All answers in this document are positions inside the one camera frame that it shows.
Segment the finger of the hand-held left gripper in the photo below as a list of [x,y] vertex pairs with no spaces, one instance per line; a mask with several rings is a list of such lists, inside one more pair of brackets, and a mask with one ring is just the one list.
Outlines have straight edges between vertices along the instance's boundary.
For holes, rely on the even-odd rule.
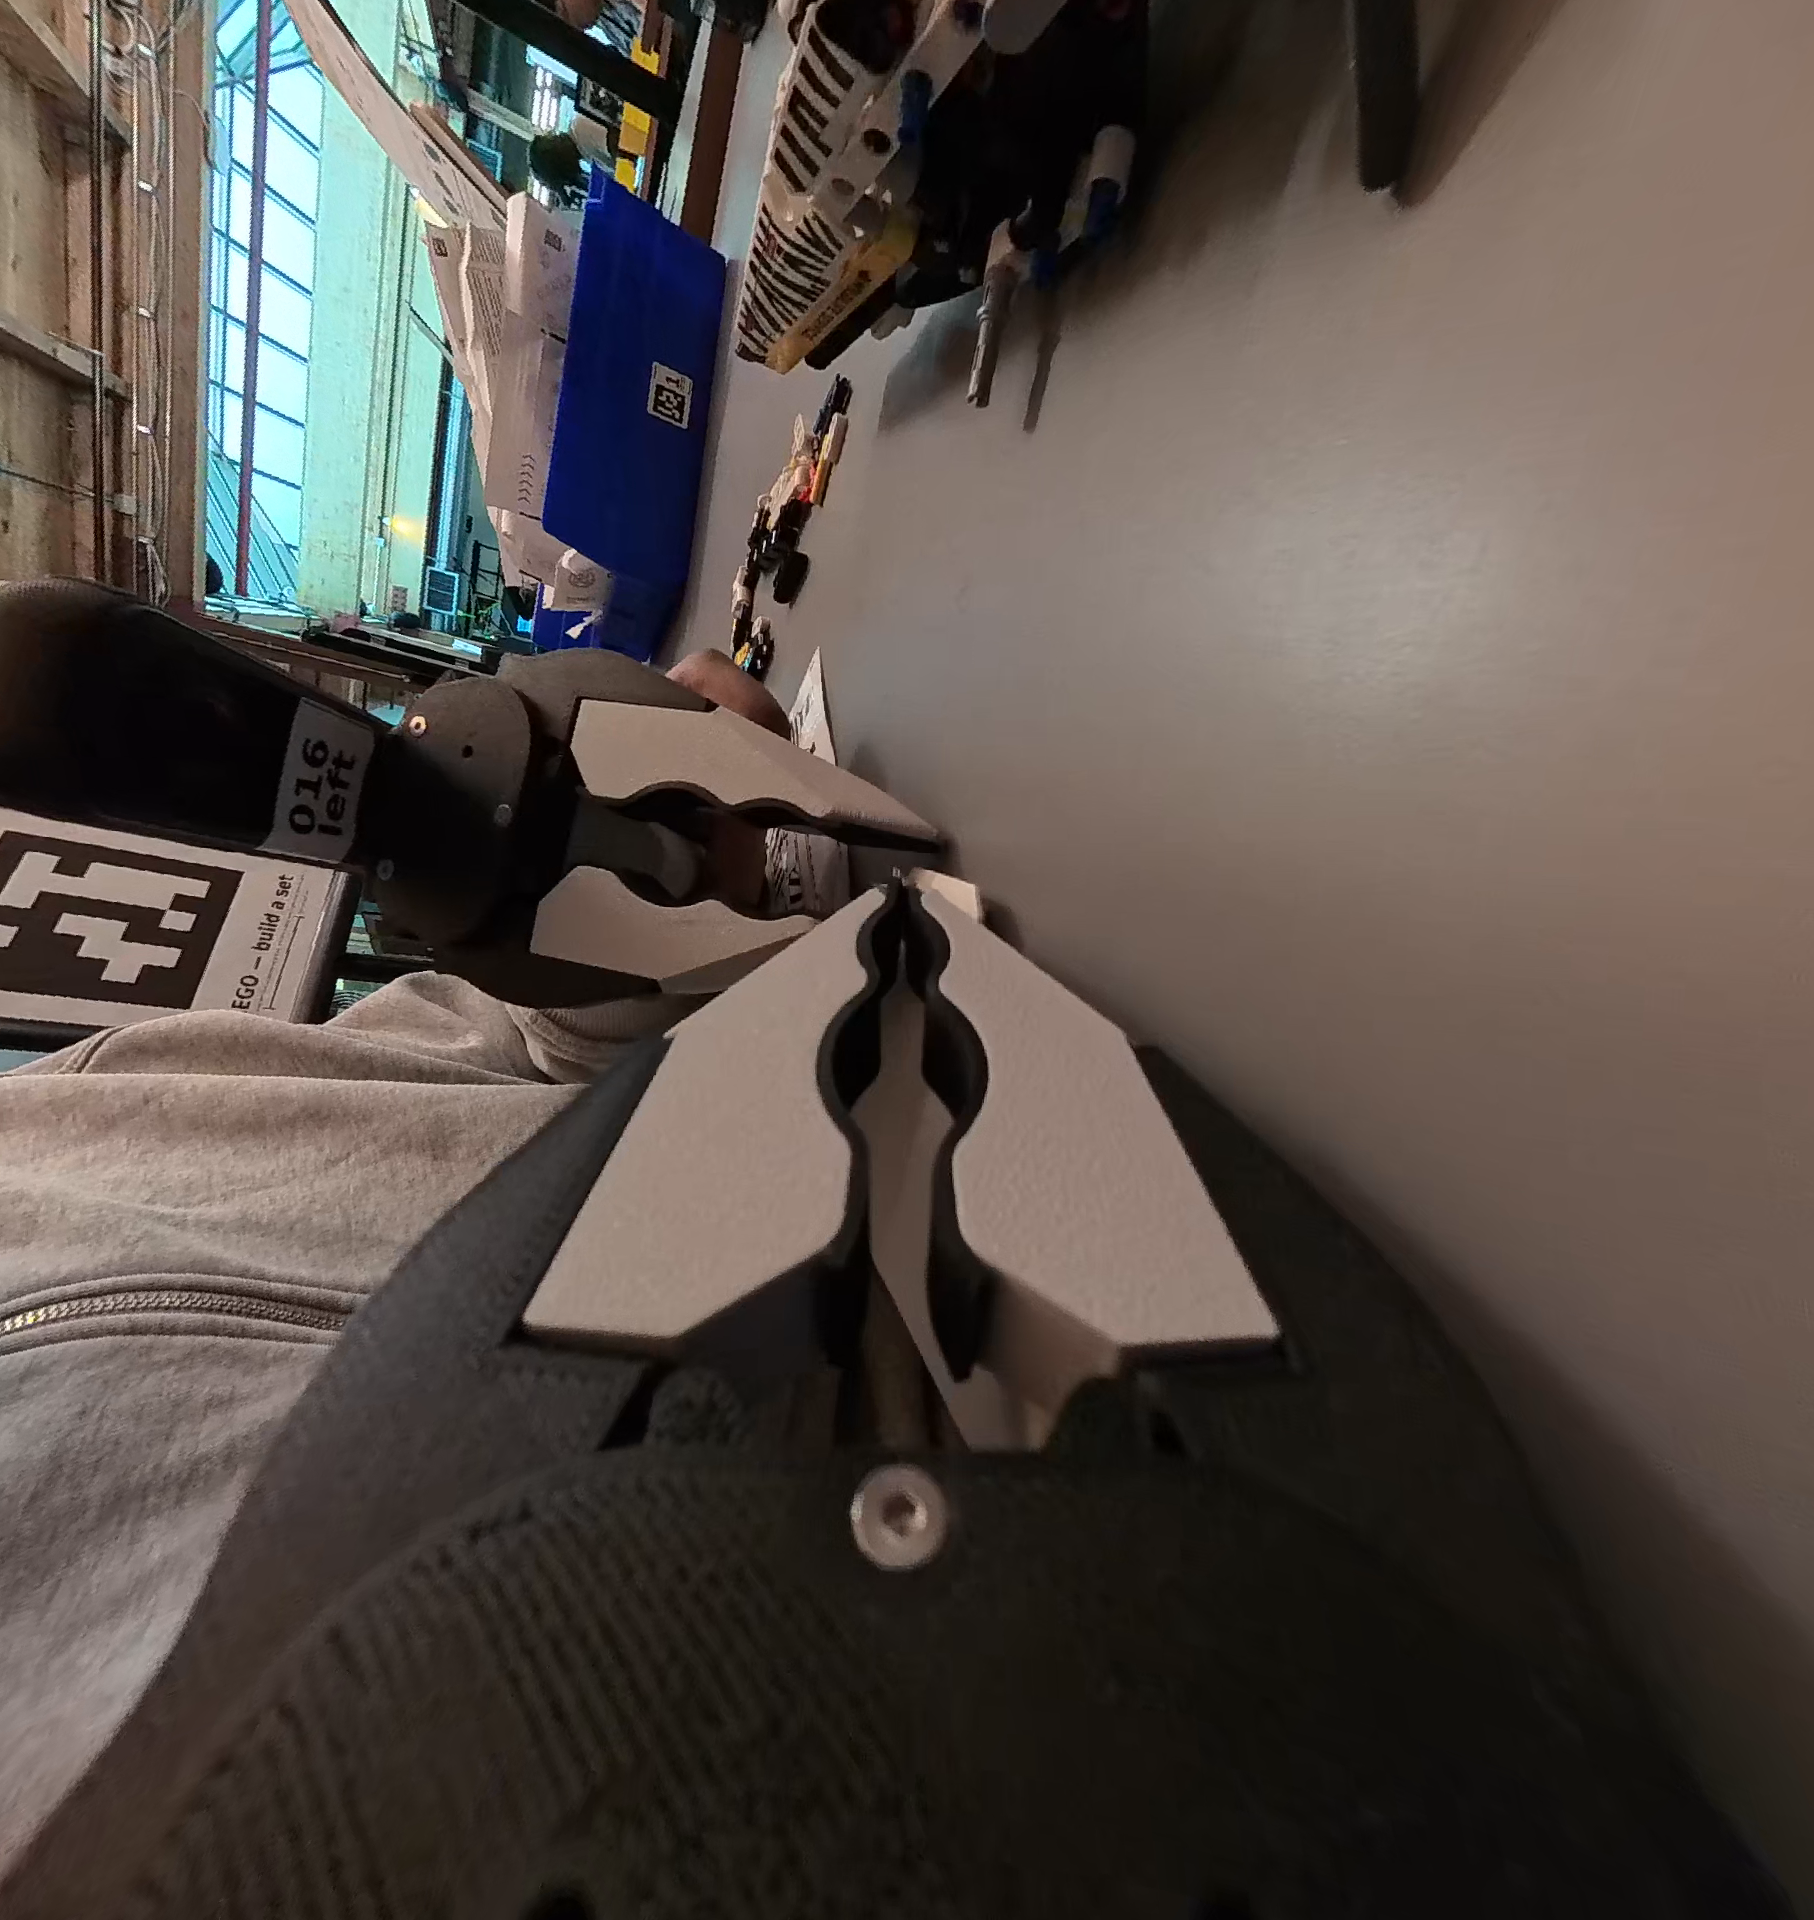
[[944,827],[844,766],[755,726],[726,705],[649,705],[584,696],[571,753],[593,802],[689,802],[849,847],[938,853]]
[[561,877],[535,908],[528,947],[555,963],[649,979],[667,994],[708,994],[814,926],[813,914],[755,918],[726,900],[644,900],[623,877]]

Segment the framed printed tag sign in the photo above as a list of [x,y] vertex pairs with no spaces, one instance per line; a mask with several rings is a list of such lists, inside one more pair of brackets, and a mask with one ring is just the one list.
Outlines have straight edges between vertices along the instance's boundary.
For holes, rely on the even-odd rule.
[[61,1045],[185,1009],[325,1018],[358,900],[322,863],[0,805],[0,1035]]

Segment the zebra sticker sheet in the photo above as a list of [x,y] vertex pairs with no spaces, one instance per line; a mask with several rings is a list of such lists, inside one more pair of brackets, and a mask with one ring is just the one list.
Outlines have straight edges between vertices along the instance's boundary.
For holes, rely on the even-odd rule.
[[[790,702],[790,739],[802,751],[838,763],[822,653],[813,656]],[[849,905],[850,848],[825,830],[771,827],[765,839],[765,877],[774,908],[825,920]]]

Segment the person's left hand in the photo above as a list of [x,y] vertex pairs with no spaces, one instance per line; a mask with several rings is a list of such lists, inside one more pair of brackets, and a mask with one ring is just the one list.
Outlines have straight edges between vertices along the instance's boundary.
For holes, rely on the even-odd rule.
[[[790,720],[768,684],[719,649],[698,649],[668,668],[668,680],[750,725],[790,741]],[[704,826],[704,877],[728,905],[755,914],[768,896],[768,830],[710,814]]]

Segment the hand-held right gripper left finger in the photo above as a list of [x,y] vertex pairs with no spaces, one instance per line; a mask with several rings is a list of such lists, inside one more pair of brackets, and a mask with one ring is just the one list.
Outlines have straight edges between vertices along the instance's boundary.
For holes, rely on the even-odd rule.
[[841,1363],[869,1298],[871,1146],[899,884],[683,1018],[522,1313],[550,1343],[723,1373]]

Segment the zebra striped lego helicopter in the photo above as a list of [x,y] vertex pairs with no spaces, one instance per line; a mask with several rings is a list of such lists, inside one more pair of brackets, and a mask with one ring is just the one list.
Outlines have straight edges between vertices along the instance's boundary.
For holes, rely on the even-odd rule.
[[1130,195],[1148,3],[783,3],[790,55],[731,347],[826,368],[857,335],[980,297],[987,404],[1023,283],[1099,251]]

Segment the person's grey hoodie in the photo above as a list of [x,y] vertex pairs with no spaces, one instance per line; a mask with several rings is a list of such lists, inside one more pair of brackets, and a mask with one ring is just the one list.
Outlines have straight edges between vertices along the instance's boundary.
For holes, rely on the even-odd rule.
[[347,1319],[579,1085],[411,972],[0,1075],[0,1884],[173,1646]]

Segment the person's left forearm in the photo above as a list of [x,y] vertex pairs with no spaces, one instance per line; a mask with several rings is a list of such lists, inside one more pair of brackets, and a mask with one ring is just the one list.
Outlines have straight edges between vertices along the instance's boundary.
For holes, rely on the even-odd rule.
[[664,1036],[698,1003],[701,994],[623,994],[561,1006],[510,1003],[508,1017],[547,1081],[590,1085],[623,1045]]

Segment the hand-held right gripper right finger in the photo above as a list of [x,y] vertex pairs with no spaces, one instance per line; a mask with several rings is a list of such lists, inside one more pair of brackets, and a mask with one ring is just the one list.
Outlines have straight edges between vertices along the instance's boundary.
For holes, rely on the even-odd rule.
[[1133,1042],[944,892],[905,893],[922,1006],[926,1319],[957,1421],[1281,1354],[1281,1324]]

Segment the small lego assembly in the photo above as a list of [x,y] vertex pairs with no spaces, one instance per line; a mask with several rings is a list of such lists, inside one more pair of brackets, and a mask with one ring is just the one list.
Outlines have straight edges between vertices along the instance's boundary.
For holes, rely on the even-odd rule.
[[850,400],[850,379],[837,374],[814,413],[793,416],[790,449],[755,504],[743,562],[731,586],[731,614],[738,619],[752,619],[761,586],[771,586],[774,601],[783,607],[801,599],[813,573],[802,540],[849,443]]

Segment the blue plastic bin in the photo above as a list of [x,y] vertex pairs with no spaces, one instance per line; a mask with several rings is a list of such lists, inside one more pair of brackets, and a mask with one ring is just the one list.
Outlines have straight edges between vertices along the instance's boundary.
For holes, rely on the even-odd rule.
[[584,174],[574,264],[535,638],[650,663],[695,550],[728,264],[604,166]]

